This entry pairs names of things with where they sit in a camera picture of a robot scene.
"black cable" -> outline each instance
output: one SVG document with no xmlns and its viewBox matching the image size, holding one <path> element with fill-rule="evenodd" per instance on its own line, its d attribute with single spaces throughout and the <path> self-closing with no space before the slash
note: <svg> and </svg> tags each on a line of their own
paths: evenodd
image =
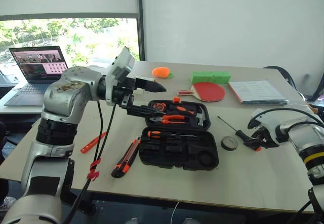
<svg viewBox="0 0 324 224">
<path fill-rule="evenodd" d="M 299 112 L 301 114 L 304 114 L 304 115 L 309 116 L 311 119 L 314 119 L 316 122 L 318 122 L 319 124 L 322 124 L 323 125 L 323 123 L 319 119 L 317 119 L 316 117 L 314 117 L 313 115 L 311 115 L 311 114 L 309 114 L 309 113 L 307 113 L 305 111 L 302 111 L 302 110 L 299 110 L 299 109 L 295 109 L 295 108 L 273 108 L 273 109 L 269 109 L 269 110 L 263 111 L 263 112 L 261 112 L 259 114 L 256 114 L 253 118 L 251 118 L 251 120 L 248 123 L 248 129 L 251 129 L 251 121 L 255 120 L 257 117 L 259 117 L 259 116 L 261 116 L 263 114 L 266 114 L 268 112 L 271 112 L 271 111 L 281 111 L 281 110 Z"/>
<path fill-rule="evenodd" d="M 310 205 L 310 201 L 308 201 L 305 205 L 303 205 L 303 207 L 300 208 L 299 211 L 293 214 L 292 217 L 290 217 L 289 220 L 287 221 L 287 224 L 292 224 L 309 205 Z"/>
<path fill-rule="evenodd" d="M 99 101 L 97 102 L 97 105 L 98 105 L 98 111 L 99 111 L 99 116 L 100 116 L 100 133 L 99 133 L 98 143 L 97 143 L 96 152 L 95 152 L 95 156 L 93 158 L 93 161 L 97 160 L 97 155 L 98 155 L 98 151 L 99 151 L 99 144 L 100 144 L 102 130 L 103 130 L 103 118 L 102 118 L 101 106 L 100 106 Z"/>
<path fill-rule="evenodd" d="M 313 224 L 316 219 L 317 219 L 317 215 L 313 215 L 306 224 Z"/>
<path fill-rule="evenodd" d="M 106 133 L 105 138 L 103 140 L 103 143 L 102 143 L 102 146 L 101 146 L 101 149 L 100 149 L 100 152 L 99 152 L 99 155 L 98 155 L 97 159 L 99 159 L 101 157 L 101 154 L 102 154 L 103 149 L 105 147 L 106 140 L 107 140 L 107 137 L 108 137 L 108 133 L 109 133 L 109 130 L 110 130 L 110 126 L 111 126 L 111 123 L 112 123 L 113 115 L 115 114 L 115 109 L 116 109 L 116 104 L 114 104 L 114 106 L 112 107 L 112 112 L 111 112 L 110 121 L 109 121 L 108 128 L 107 128 L 107 133 Z"/>
<path fill-rule="evenodd" d="M 324 128 L 324 125 L 323 124 L 319 124 L 317 122 L 298 122 L 298 123 L 295 123 L 293 125 L 291 125 L 288 129 L 287 129 L 287 132 L 289 132 L 292 128 L 298 126 L 298 125 L 302 125 L 302 124 L 314 124 L 314 125 L 317 125 L 319 127 L 322 127 Z"/>
<path fill-rule="evenodd" d="M 112 123 L 112 119 L 113 119 L 113 116 L 114 116 L 114 113 L 115 113 L 115 109 L 116 109 L 116 104 L 114 104 L 113 108 L 112 108 L 112 112 L 111 112 L 111 115 L 110 115 L 110 120 L 109 120 L 109 124 L 108 124 L 108 128 L 107 128 L 107 133 L 105 135 L 105 138 L 103 140 L 103 143 L 102 143 L 102 146 L 100 148 L 100 152 L 99 152 L 99 155 L 98 157 L 95 159 L 95 160 L 98 160 L 100 157 L 101 157 L 101 154 L 103 152 L 103 149 L 105 147 L 105 144 L 106 144 L 106 141 L 107 141 L 107 137 L 108 137 L 108 132 L 110 130 L 110 127 L 111 127 L 111 123 Z M 62 224 L 69 224 L 73 218 L 73 216 L 75 215 L 79 205 L 80 205 L 80 202 L 81 200 L 83 199 L 85 193 L 87 192 L 87 189 L 90 185 L 90 182 L 91 182 L 91 179 L 88 179 L 85 186 L 83 187 L 83 189 L 81 190 L 81 192 L 79 193 L 79 195 L 77 196 L 77 198 L 75 199 L 72 207 L 71 207 L 71 210 L 68 214 L 68 216 L 65 218 L 64 222 Z"/>
</svg>

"laptop keyboard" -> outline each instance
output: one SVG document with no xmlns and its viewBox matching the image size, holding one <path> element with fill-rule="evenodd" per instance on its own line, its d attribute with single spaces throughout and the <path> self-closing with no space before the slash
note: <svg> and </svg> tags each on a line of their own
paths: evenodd
<svg viewBox="0 0 324 224">
<path fill-rule="evenodd" d="M 50 84 L 27 84 L 19 90 L 19 93 L 44 94 Z"/>
</svg>

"red paddle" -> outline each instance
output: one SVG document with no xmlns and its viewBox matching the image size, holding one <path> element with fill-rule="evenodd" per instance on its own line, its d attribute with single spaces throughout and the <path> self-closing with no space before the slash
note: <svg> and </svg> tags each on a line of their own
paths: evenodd
<svg viewBox="0 0 324 224">
<path fill-rule="evenodd" d="M 178 96 L 192 95 L 200 101 L 220 101 L 225 96 L 225 91 L 214 83 L 202 82 L 191 86 L 190 91 L 178 91 Z"/>
</svg>

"green block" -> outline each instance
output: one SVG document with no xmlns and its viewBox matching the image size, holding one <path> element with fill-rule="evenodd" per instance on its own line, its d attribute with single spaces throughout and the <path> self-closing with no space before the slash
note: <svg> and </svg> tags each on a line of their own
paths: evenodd
<svg viewBox="0 0 324 224">
<path fill-rule="evenodd" d="M 228 84 L 231 75 L 228 71 L 194 71 L 191 73 L 191 83 L 210 82 L 214 84 Z"/>
</svg>

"paper document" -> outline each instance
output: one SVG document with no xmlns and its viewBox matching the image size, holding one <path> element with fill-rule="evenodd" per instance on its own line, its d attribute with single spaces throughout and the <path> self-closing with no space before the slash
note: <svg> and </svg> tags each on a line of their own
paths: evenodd
<svg viewBox="0 0 324 224">
<path fill-rule="evenodd" d="M 228 85 L 242 104 L 286 105 L 288 102 L 268 81 L 230 82 Z"/>
</svg>

